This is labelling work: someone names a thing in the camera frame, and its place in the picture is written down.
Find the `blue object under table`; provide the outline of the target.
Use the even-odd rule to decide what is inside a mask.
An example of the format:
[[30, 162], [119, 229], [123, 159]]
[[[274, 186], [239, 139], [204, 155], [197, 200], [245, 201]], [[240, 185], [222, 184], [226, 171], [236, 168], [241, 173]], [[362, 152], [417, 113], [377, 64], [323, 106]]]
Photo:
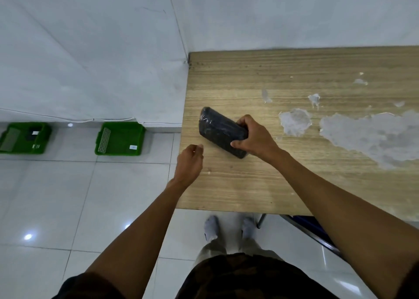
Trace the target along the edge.
[[306, 228], [309, 232], [315, 234], [317, 237], [323, 239], [332, 246], [335, 244], [332, 242], [326, 231], [320, 225], [320, 223], [313, 216], [292, 216], [294, 222], [300, 224]]

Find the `person's grey sock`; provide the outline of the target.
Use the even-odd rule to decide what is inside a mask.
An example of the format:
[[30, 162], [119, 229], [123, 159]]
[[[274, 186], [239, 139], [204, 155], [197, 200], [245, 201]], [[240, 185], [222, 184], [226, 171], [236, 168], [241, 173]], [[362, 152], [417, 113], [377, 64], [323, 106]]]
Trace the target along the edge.
[[257, 226], [252, 217], [244, 217], [242, 222], [242, 239], [254, 239]]
[[204, 236], [208, 243], [220, 237], [218, 217], [210, 215], [204, 223]]

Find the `white perforated plate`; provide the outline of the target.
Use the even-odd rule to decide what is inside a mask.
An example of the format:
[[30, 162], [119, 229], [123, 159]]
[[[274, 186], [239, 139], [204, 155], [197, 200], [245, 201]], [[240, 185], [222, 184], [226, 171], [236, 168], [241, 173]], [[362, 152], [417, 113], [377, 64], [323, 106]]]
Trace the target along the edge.
[[96, 151], [98, 155], [106, 153], [111, 137], [111, 130], [105, 127], [99, 136], [99, 143], [96, 145]]

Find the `person's left hand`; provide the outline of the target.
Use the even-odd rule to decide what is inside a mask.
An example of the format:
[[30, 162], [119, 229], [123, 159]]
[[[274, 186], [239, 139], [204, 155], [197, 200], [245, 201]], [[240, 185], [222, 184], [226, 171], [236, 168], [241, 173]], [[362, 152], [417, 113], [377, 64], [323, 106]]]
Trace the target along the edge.
[[173, 181], [185, 190], [200, 175], [203, 168], [203, 155], [187, 155], [183, 151], [177, 158]]

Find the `person's right hand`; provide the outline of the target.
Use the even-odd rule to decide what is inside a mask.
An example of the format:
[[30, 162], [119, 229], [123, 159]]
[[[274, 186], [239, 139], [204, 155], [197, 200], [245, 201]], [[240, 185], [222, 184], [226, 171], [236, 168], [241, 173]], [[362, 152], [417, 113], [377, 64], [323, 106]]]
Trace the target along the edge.
[[280, 161], [282, 149], [279, 148], [269, 131], [259, 124], [250, 115], [244, 115], [238, 120], [238, 124], [248, 129], [249, 150], [243, 150], [258, 157], [273, 167], [277, 167]]

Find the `person's dark patterned shirt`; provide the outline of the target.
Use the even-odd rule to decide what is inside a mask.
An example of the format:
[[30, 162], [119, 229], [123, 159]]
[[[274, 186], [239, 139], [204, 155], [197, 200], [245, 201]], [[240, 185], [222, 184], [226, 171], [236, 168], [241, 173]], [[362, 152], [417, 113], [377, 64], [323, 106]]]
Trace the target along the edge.
[[[125, 299], [94, 273], [67, 279], [52, 299]], [[175, 299], [339, 299], [296, 266], [261, 255], [218, 255], [194, 267]]]

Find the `person's grey right sock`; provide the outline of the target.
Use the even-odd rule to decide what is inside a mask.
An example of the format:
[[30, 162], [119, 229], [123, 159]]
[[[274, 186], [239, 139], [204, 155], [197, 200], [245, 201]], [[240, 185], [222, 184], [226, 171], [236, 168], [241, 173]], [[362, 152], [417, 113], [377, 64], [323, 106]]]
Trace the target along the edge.
[[252, 217], [244, 217], [242, 222], [242, 239], [254, 239], [257, 226]]

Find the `person's left forearm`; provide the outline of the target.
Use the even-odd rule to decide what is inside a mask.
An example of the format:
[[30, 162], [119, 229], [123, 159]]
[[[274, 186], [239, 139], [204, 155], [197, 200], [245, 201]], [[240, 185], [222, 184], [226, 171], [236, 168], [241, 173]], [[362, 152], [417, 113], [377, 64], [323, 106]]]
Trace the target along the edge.
[[142, 299], [175, 207], [190, 181], [174, 177], [150, 206], [93, 262], [86, 273], [108, 281], [125, 299]]

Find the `green plastic tray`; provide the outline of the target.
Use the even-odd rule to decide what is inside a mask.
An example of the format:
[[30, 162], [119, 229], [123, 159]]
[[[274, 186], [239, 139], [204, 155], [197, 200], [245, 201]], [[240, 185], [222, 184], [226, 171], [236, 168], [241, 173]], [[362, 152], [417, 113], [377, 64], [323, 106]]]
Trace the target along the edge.
[[[111, 130], [111, 137], [105, 154], [99, 156], [139, 156], [142, 153], [142, 147], [146, 129], [138, 122], [117, 121], [104, 122], [97, 135], [96, 145], [99, 143], [99, 135], [107, 127]], [[130, 150], [130, 145], [137, 145], [137, 150]]]
[[[28, 142], [25, 140], [25, 135], [27, 130], [31, 127], [40, 126], [42, 131], [39, 132], [36, 141]], [[16, 145], [13, 148], [11, 153], [0, 153], [0, 154], [12, 154], [12, 155], [40, 155], [43, 154], [48, 145], [50, 136], [52, 134], [52, 127], [46, 122], [13, 122], [10, 123], [5, 131], [9, 128], [17, 128], [21, 131], [20, 136]]]

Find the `person's grey left sock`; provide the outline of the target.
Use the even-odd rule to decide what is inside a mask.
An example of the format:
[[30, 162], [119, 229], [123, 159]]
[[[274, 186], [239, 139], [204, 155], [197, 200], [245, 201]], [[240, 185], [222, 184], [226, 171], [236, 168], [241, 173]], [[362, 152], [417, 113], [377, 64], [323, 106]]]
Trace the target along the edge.
[[204, 223], [204, 236], [208, 243], [220, 237], [218, 217], [210, 215]]

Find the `person's beige trousers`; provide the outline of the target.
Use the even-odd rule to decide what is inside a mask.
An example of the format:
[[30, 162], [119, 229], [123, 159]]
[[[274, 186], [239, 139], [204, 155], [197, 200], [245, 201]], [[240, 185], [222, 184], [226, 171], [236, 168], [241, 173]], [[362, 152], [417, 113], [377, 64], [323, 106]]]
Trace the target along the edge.
[[[233, 254], [238, 253], [244, 253], [250, 256], [260, 255], [267, 258], [273, 258], [283, 261], [283, 259], [280, 258], [274, 251], [262, 249], [254, 238], [243, 238], [239, 245], [238, 251]], [[200, 264], [201, 262], [207, 259], [219, 255], [228, 255], [222, 238], [216, 238], [213, 239], [211, 242], [207, 243], [199, 252], [194, 262], [194, 266]]]

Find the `person's right forearm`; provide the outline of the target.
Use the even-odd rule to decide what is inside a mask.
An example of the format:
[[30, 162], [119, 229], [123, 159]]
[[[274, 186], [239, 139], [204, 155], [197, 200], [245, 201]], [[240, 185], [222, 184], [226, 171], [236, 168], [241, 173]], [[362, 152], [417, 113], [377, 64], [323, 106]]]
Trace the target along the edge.
[[378, 299], [419, 299], [419, 229], [321, 178], [280, 148], [261, 159], [280, 172]]

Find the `grey mesh plate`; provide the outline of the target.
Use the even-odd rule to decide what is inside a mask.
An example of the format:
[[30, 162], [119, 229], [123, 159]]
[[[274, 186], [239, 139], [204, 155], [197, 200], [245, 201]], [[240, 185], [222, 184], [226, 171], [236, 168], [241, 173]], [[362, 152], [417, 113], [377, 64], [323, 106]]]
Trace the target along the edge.
[[21, 131], [17, 128], [9, 128], [3, 134], [0, 140], [0, 153], [11, 153], [16, 145]]

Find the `black plastic-wrapped package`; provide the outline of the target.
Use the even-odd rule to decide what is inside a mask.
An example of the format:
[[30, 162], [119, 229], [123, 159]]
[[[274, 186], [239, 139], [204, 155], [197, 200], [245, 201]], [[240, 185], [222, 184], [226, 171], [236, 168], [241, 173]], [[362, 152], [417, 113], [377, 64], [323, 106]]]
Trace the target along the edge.
[[233, 120], [206, 106], [201, 110], [198, 129], [202, 137], [233, 156], [239, 159], [246, 157], [246, 151], [231, 146], [233, 141], [241, 141], [248, 138], [249, 132], [246, 127], [242, 127]]

